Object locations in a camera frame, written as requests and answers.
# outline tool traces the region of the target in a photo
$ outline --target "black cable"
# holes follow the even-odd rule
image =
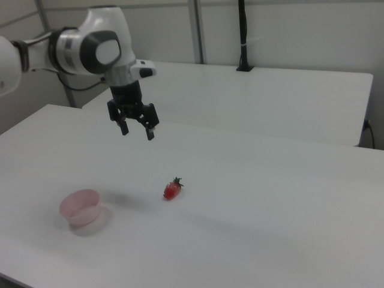
[[[68,88],[69,90],[73,90],[73,91],[77,91],[77,92],[82,92],[82,91],[87,91],[87,90],[90,90],[92,89],[93,87],[96,87],[97,85],[101,84],[102,81],[99,81],[89,87],[86,87],[86,88],[72,88],[71,86],[68,86],[67,84],[64,83],[64,81],[61,79],[60,77],[60,74],[58,73],[58,78],[60,80],[60,82],[64,85],[64,87]]]
[[[373,130],[372,130],[372,127],[371,125],[368,123],[367,124],[367,128],[369,128],[369,130],[371,131],[371,137],[372,137],[372,148],[375,149],[374,147],[374,136],[373,136]]]
[[[50,34],[47,35],[47,36],[45,36],[45,37],[42,38],[42,39],[39,39],[39,40],[36,40],[36,41],[33,41],[33,42],[29,42],[29,43],[27,43],[27,45],[28,45],[28,46],[31,46],[31,45],[33,45],[33,44],[36,44],[36,43],[42,42],[42,41],[44,41],[44,40],[47,40],[49,37],[50,37]]]

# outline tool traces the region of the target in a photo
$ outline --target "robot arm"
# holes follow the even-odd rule
[[[92,7],[78,28],[65,27],[28,41],[0,37],[0,47],[7,51],[0,56],[0,95],[17,87],[22,71],[104,76],[113,96],[109,115],[123,135],[128,133],[125,119],[131,118],[146,128],[148,140],[154,137],[159,120],[154,105],[142,103],[138,80],[155,75],[156,69],[151,61],[136,59],[120,8]]]

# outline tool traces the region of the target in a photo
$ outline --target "table surface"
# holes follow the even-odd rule
[[[355,146],[372,75],[156,62],[140,81],[160,121]],[[83,107],[108,117],[110,90]]]
[[[39,288],[384,286],[382,151],[130,127],[46,106],[0,136],[0,273]],[[103,212],[74,229],[58,208],[83,188]]]

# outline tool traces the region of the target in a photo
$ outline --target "black pole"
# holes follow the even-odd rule
[[[239,0],[239,23],[240,23],[240,43],[241,43],[241,57],[237,71],[249,72],[253,66],[248,64],[247,56],[247,17],[245,15],[244,0]]]

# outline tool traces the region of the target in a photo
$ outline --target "plastic bowl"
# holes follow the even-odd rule
[[[86,225],[101,212],[100,194],[91,189],[76,191],[61,202],[59,210],[71,225]]]

